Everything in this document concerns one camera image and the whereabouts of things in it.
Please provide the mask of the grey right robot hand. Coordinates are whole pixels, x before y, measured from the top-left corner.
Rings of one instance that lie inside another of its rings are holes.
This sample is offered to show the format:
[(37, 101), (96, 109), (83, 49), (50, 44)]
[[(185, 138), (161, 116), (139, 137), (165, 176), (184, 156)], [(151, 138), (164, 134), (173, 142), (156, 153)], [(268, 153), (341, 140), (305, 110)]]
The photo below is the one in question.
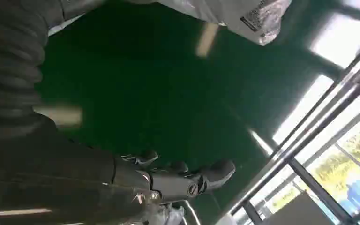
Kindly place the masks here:
[(115, 156), (60, 135), (52, 123), (0, 131), (0, 225), (155, 225), (170, 204), (222, 187), (222, 160), (189, 171), (157, 158)]

